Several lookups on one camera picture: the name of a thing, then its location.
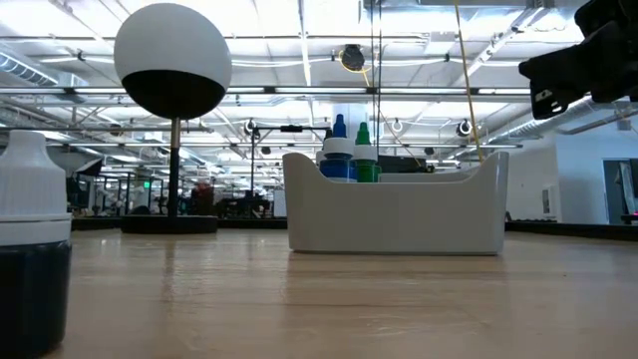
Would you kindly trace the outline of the grey plastic bin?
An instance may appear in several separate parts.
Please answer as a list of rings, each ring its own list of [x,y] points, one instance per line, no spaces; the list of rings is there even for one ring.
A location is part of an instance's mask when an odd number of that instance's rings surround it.
[[[296,252],[496,255],[503,249],[507,152],[467,171],[338,182],[283,158],[289,246]]]

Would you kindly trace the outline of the white building column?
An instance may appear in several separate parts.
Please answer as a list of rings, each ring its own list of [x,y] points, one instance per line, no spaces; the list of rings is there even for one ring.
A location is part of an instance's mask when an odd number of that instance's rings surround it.
[[[368,143],[373,143],[374,122],[371,120],[370,111],[366,104],[339,103],[332,106],[332,112],[334,137],[356,141],[362,125],[365,124],[368,133]]]

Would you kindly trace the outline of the black perforated computer case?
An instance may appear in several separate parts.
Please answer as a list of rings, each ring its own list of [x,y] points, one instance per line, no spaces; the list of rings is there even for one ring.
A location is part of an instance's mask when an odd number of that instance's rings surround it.
[[[383,174],[432,174],[433,165],[425,159],[399,156],[378,156],[378,166]]]

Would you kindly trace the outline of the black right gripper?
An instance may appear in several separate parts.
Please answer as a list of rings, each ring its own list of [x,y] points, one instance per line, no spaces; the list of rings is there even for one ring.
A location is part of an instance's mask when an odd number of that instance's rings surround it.
[[[638,0],[588,0],[574,14],[581,43],[518,65],[529,80],[532,115],[550,119],[589,96],[638,100]]]

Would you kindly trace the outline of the silver ventilation duct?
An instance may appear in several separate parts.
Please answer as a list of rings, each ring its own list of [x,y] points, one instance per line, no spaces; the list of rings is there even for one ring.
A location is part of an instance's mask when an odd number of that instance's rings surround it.
[[[599,109],[600,106],[595,104],[590,97],[587,96],[582,100],[578,100],[565,112],[547,120],[535,120],[531,115],[524,115],[512,120],[507,125],[487,135],[482,142],[485,144],[495,144],[510,138],[542,135],[560,125],[594,113]]]

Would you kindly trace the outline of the large green food coloring bottle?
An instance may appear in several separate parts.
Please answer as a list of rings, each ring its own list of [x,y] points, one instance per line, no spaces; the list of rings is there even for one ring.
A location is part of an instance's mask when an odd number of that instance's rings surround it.
[[[358,182],[377,182],[380,168],[378,153],[371,144],[371,136],[366,122],[359,125],[355,139],[353,161]]]

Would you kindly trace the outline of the large blue food coloring bottle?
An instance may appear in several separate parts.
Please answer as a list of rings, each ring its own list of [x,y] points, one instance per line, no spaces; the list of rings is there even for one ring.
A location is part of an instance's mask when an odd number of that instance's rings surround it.
[[[321,174],[332,181],[356,182],[356,171],[351,163],[354,146],[354,141],[347,136],[344,116],[338,114],[332,136],[324,140],[323,157],[318,162]]]

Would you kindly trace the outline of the small dark white-capped bottle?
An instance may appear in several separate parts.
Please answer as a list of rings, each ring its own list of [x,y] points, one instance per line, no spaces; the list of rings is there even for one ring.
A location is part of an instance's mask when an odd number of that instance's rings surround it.
[[[70,234],[65,171],[44,135],[12,131],[0,155],[0,359],[37,358],[63,341]]]

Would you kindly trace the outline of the dark red chair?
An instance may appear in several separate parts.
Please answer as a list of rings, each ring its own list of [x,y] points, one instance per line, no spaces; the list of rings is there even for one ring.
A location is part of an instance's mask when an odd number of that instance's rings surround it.
[[[193,215],[214,214],[214,189],[206,182],[199,182],[191,190],[190,213]]]

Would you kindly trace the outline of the distant black robot workstation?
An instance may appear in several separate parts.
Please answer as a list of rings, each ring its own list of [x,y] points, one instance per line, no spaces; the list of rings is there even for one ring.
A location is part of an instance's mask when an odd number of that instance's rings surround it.
[[[162,214],[166,179],[151,168],[97,159],[66,177],[67,206],[74,217]]]

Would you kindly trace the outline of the black metal stand frame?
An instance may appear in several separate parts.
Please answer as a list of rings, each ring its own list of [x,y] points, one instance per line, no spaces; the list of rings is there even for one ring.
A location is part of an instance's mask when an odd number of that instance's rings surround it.
[[[314,127],[314,126],[301,126],[301,125],[281,125],[281,126],[257,126],[254,121],[249,122],[250,125],[250,205],[249,205],[249,218],[255,219],[253,211],[253,202],[255,200],[255,149],[257,143],[265,140],[272,132],[279,132],[283,134],[299,134],[303,132],[309,132],[316,140],[311,141],[308,145],[303,145],[303,148],[318,148],[321,147],[319,143],[319,132],[324,131],[328,134],[329,127]]]

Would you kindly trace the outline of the white globe table lamp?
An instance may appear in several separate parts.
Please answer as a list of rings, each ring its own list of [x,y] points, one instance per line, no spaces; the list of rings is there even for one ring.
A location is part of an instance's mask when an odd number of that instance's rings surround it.
[[[122,218],[126,234],[209,234],[212,215],[178,213],[181,123],[214,110],[225,97],[232,63],[225,38],[196,10],[175,3],[145,6],[125,20],[114,45],[115,68],[129,97],[171,121],[166,215]]]

